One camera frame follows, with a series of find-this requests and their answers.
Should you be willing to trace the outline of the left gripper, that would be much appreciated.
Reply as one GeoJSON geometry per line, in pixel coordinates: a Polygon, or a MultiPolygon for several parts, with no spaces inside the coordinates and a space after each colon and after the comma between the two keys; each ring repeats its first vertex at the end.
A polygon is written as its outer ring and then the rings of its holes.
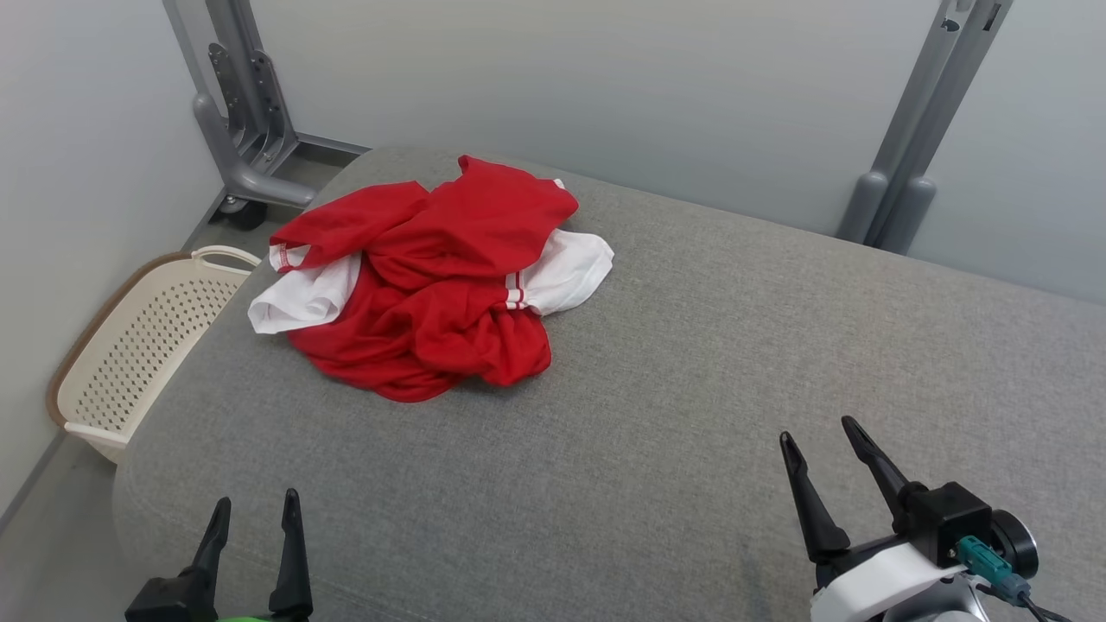
{"type": "Polygon", "coordinates": [[[221,552],[225,551],[232,520],[232,501],[222,497],[216,504],[201,537],[194,561],[181,576],[149,580],[124,612],[126,621],[289,621],[309,619],[315,611],[307,570],[307,539],[296,489],[284,496],[281,527],[282,554],[272,590],[268,615],[221,618],[213,607],[213,595],[221,552]]]}

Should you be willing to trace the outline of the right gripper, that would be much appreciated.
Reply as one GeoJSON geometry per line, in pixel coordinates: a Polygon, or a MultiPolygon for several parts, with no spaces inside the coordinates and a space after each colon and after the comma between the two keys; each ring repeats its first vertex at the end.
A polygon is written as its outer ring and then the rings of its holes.
{"type": "MultiPolygon", "coordinates": [[[[893,531],[905,532],[909,519],[900,494],[908,480],[860,422],[843,416],[842,429],[880,488],[893,514],[893,531]]],[[[779,448],[807,558],[817,566],[820,585],[810,599],[812,621],[988,621],[956,547],[930,558],[909,541],[888,538],[864,551],[851,551],[849,536],[827,511],[810,480],[807,460],[789,432],[779,434],[779,448]]]]}

